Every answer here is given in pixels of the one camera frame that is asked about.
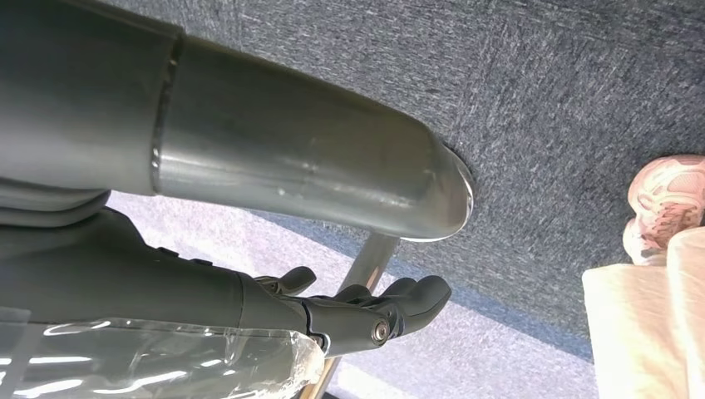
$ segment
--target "plastic wrap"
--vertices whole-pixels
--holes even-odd
[[[289,399],[323,372],[321,349],[294,331],[9,318],[0,323],[0,397]]]

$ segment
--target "screw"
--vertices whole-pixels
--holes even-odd
[[[380,320],[372,329],[372,341],[377,345],[382,345],[389,338],[389,323],[387,320]]]

